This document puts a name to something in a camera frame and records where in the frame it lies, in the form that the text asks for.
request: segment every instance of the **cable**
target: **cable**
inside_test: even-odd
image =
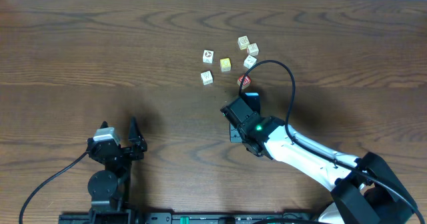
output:
[[[309,224],[329,224],[329,223],[321,223],[319,221],[310,221],[310,220],[303,220],[303,219],[295,219],[295,218],[271,218],[271,219],[264,219],[261,221],[256,221],[252,224],[268,224],[268,223],[309,223]]]
[[[380,185],[381,187],[391,191],[393,194],[397,195],[403,202],[405,202],[405,204],[407,204],[407,206],[409,206],[409,208],[411,208],[411,210],[415,213],[415,215],[417,216],[417,218],[420,220],[421,224],[426,224],[421,212],[415,208],[411,202],[409,202],[406,198],[404,198],[401,194],[399,194],[399,192],[397,192],[396,190],[394,190],[393,188],[389,187],[387,184],[379,181],[377,178],[370,176],[369,174],[363,173],[362,171],[357,170],[356,168],[349,166],[345,163],[342,163],[340,161],[338,161],[335,158],[331,158],[328,156],[325,156],[321,153],[317,153],[314,150],[311,150],[310,148],[306,147],[305,145],[301,144],[296,138],[295,136],[291,135],[290,131],[289,131],[289,127],[288,127],[288,123],[289,123],[289,117],[292,111],[292,105],[294,104],[294,99],[295,99],[295,90],[296,90],[296,85],[295,85],[295,79],[294,79],[294,75],[292,74],[291,70],[289,69],[289,67],[287,67],[286,65],[284,65],[283,63],[279,62],[279,61],[274,61],[274,60],[265,60],[265,61],[261,61],[259,63],[256,63],[255,65],[253,65],[251,68],[249,68],[248,71],[246,71],[245,75],[243,76],[242,82],[240,83],[239,86],[239,96],[242,94],[242,87],[243,87],[243,82],[244,79],[246,78],[247,75],[249,75],[249,73],[255,69],[256,67],[264,64],[264,63],[276,63],[278,65],[281,65],[284,69],[286,69],[286,71],[288,72],[290,78],[291,78],[291,82],[292,82],[292,94],[291,94],[291,99],[289,102],[289,107],[288,107],[288,112],[286,113],[286,118],[285,118],[285,131],[286,134],[288,135],[288,137],[298,146],[300,146],[302,149],[320,157],[323,158],[339,167],[343,167],[349,171],[353,171],[354,173],[356,173],[357,175],[363,176],[369,180],[371,180],[372,182],[374,182],[375,184]]]
[[[24,211],[25,208],[27,208],[28,203],[31,201],[31,199],[34,197],[34,195],[40,191],[40,189],[42,187],[44,187],[46,184],[48,184],[50,181],[54,180],[54,178],[58,177],[60,174],[68,171],[68,169],[72,168],[75,164],[77,164],[79,161],[81,161],[86,155],[88,154],[88,152],[85,151],[85,153],[83,153],[79,158],[77,158],[72,164],[68,165],[66,168],[58,171],[56,174],[54,174],[53,176],[49,177],[46,181],[44,181],[42,184],[40,184],[40,186],[38,186],[33,192],[32,194],[30,194],[30,196],[27,198],[27,200],[24,202],[24,205],[21,208],[21,212],[19,213],[19,224],[23,224],[23,218],[24,218]]]

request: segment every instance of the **white arm segment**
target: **white arm segment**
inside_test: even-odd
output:
[[[290,133],[301,144],[311,150],[335,158],[352,167],[357,165],[354,162],[358,158],[357,156],[340,153],[327,148],[299,134],[290,125],[288,127]],[[337,178],[343,179],[350,173],[349,170],[343,167],[336,167],[333,163],[311,154],[296,144],[292,144],[290,138],[286,135],[284,126],[278,127],[268,137],[269,139],[265,144],[266,149],[275,160],[287,163],[302,171],[329,191],[335,187],[335,180]]]

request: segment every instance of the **wood grain surface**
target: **wood grain surface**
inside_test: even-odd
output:
[[[242,35],[258,60],[294,72],[295,128],[381,155],[427,214],[426,1],[0,0],[0,223],[16,223],[28,195],[83,153],[102,121],[125,139],[132,115],[149,146],[133,166],[139,208],[320,211],[332,200],[320,184],[229,141],[219,109],[246,70]],[[212,65],[204,49],[215,51]],[[213,84],[203,86],[206,70]],[[262,114],[284,118],[286,72],[266,65],[251,78]],[[87,211],[87,182],[101,169],[86,157],[34,197],[24,222]]]

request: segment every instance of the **yellow cube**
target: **yellow cube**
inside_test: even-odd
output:
[[[232,69],[232,62],[230,61],[230,58],[224,58],[220,60],[221,63],[221,71],[229,71]]]

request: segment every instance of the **cube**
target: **cube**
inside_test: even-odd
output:
[[[232,69],[232,62],[230,61],[230,58],[224,58],[220,60],[221,63],[221,71],[229,71]]]
[[[211,71],[206,71],[201,73],[201,80],[203,81],[203,85],[207,85],[214,82],[214,78],[212,77]]]
[[[256,43],[248,45],[248,55],[256,56],[260,50],[258,49],[258,46]]]
[[[240,50],[246,49],[246,47],[248,47],[248,45],[250,44],[248,37],[246,36],[239,37],[238,44],[239,44]]]
[[[212,64],[213,60],[214,60],[214,52],[205,50],[203,52],[203,62]]]
[[[256,64],[256,58],[252,57],[251,55],[248,55],[248,57],[246,57],[245,61],[243,62],[243,66],[247,68],[251,68],[255,64]]]
[[[244,75],[242,75],[242,76],[241,76],[241,77],[239,77],[239,79],[238,79],[238,85],[239,85],[239,86],[240,86],[240,83],[242,82],[243,76],[244,76]],[[245,89],[246,87],[249,87],[249,85],[251,85],[251,79],[250,79],[248,76],[246,76],[246,77],[245,77],[245,81],[243,82],[242,89]]]

